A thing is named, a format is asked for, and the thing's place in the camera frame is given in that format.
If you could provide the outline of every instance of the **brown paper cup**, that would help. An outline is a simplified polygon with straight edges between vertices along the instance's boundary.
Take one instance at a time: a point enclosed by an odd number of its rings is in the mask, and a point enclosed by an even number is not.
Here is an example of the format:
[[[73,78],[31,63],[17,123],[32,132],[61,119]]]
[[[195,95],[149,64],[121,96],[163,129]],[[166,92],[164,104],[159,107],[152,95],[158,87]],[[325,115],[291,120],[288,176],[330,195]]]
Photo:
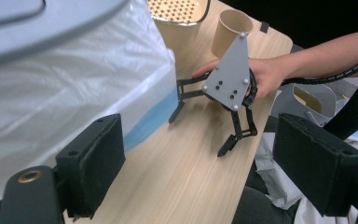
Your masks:
[[[245,13],[236,9],[223,11],[220,13],[220,19],[214,33],[212,53],[216,57],[222,58],[239,33],[249,34],[252,30],[252,20]]]

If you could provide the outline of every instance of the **perforated basket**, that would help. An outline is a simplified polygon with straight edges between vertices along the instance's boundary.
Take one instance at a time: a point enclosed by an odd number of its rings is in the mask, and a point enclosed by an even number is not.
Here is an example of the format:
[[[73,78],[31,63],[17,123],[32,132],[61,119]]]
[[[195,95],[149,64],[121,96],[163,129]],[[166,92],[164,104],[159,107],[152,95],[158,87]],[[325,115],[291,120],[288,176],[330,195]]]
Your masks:
[[[208,14],[210,0],[148,0],[152,18],[177,25],[195,25]]]

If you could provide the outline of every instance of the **wooden table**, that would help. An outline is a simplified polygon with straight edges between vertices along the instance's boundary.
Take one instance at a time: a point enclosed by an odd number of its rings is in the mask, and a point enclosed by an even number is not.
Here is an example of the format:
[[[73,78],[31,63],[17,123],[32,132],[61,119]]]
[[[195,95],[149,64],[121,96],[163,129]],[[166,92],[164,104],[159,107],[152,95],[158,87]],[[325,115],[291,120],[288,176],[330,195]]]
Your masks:
[[[214,56],[211,44],[219,13],[229,8],[212,1],[198,35],[182,50],[178,78],[189,78],[199,65]],[[259,31],[253,20],[248,36],[249,56],[268,58],[290,52],[292,41],[269,28]],[[140,146],[126,154],[126,162],[94,218],[76,223],[231,223],[249,173],[273,95],[255,102],[254,120],[259,135],[240,140],[218,158],[217,151],[234,133],[230,114],[205,97],[186,100],[175,123],[161,126]],[[242,128],[247,128],[244,108]]]

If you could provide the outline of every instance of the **crumpled plastic sheet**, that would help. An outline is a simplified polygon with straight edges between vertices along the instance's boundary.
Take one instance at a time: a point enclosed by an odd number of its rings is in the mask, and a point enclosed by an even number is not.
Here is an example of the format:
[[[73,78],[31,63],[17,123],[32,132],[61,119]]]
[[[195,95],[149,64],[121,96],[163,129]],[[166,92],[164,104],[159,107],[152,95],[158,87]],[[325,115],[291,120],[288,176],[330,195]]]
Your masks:
[[[174,58],[145,0],[79,38],[0,66],[0,200],[7,180],[55,156],[94,120],[122,116],[125,150],[177,106]]]

